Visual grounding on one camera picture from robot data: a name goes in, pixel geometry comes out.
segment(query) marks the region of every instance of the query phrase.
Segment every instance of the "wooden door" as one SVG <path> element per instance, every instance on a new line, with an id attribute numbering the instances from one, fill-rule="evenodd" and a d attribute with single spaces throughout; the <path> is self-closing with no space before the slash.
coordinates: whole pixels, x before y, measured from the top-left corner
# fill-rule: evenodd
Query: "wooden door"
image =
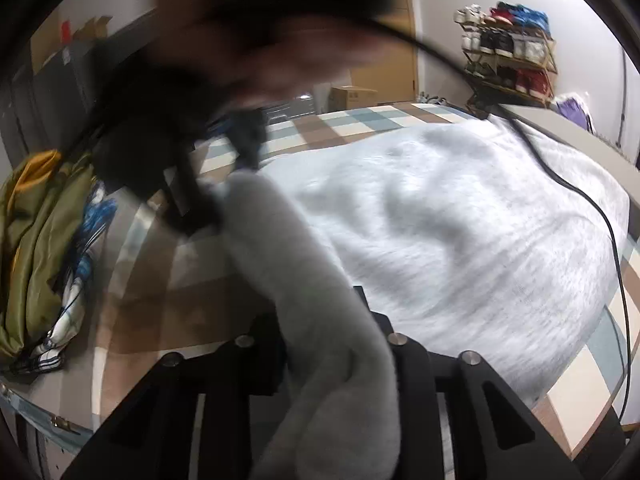
<path id="1" fill-rule="evenodd" d="M 396 0 L 393 12 L 380 22 L 414 35 L 414 12 L 411 0 Z M 351 84 L 378 91 L 379 103 L 415 101 L 417 89 L 415 49 L 394 42 L 380 62 L 351 70 Z"/>

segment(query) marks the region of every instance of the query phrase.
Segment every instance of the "blanket fold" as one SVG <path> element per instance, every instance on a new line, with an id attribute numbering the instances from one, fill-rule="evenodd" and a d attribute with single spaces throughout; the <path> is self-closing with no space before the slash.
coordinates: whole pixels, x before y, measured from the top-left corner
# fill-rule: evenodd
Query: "blanket fold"
<path id="1" fill-rule="evenodd" d="M 252 478 L 385 480 L 398 459 L 388 344 L 296 207 L 260 174 L 229 176 L 230 254 L 276 305 L 293 402 Z"/>

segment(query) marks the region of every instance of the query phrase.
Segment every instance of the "screw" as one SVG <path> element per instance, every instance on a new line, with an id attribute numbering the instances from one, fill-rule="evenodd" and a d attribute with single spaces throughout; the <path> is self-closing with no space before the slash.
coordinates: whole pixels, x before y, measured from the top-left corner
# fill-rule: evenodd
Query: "screw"
<path id="1" fill-rule="evenodd" d="M 162 356 L 162 359 L 160 359 L 160 363 L 162 364 L 162 366 L 171 368 L 179 365 L 183 359 L 184 357 L 182 357 L 182 354 L 179 354 L 178 352 L 169 352 L 168 354 L 164 354 Z"/>
<path id="2" fill-rule="evenodd" d="M 386 336 L 386 340 L 389 341 L 393 346 L 402 346 L 406 345 L 408 339 L 404 334 L 399 332 L 392 332 L 388 336 Z"/>
<path id="3" fill-rule="evenodd" d="M 254 345 L 254 338 L 250 335 L 239 335 L 236 337 L 236 346 L 240 348 L 251 348 Z"/>
<path id="4" fill-rule="evenodd" d="M 482 362 L 482 356 L 473 350 L 466 350 L 460 354 L 460 358 L 468 365 L 476 366 Z"/>

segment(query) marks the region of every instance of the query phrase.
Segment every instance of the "checkered bedsheet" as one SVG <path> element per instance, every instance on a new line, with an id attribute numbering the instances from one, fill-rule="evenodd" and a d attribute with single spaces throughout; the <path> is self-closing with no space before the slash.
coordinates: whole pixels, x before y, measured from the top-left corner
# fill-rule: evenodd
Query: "checkered bedsheet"
<path id="1" fill-rule="evenodd" d="M 306 116 L 270 126 L 265 157 L 354 142 L 423 123 L 473 117 L 449 107 L 396 104 Z M 196 150 L 200 173 L 216 180 L 232 169 L 226 140 Z M 104 255 L 104 291 L 97 315 L 93 366 L 94 427 L 104 420 L 162 355 L 189 358 L 244 333 L 271 310 L 235 272 L 216 236 L 178 238 L 153 212 L 120 195 Z M 623 252 L 633 352 L 640 332 L 640 250 L 629 237 Z M 533 412 L 574 457 L 612 405 L 623 380 L 625 329 L 620 291 L 612 290 L 600 323 Z"/>

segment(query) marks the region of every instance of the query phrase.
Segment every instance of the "red sneaker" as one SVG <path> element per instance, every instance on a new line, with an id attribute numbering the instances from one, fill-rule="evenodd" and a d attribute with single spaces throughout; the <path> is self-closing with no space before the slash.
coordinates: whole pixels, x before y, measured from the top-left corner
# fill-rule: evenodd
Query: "red sneaker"
<path id="1" fill-rule="evenodd" d="M 531 85 L 529 81 L 529 75 L 527 75 L 527 70 L 518 70 L 518 75 L 516 76 L 516 90 L 518 92 L 522 92 L 523 94 L 529 93 L 529 86 Z"/>
<path id="2" fill-rule="evenodd" d="M 539 70 L 527 70 L 529 76 L 529 94 L 538 99 L 546 100 L 549 95 L 549 81 Z"/>
<path id="3" fill-rule="evenodd" d="M 510 25 L 513 23 L 513 14 L 511 14 L 508 9 L 496 9 L 492 7 L 490 12 L 491 17 L 500 22 L 509 22 Z"/>

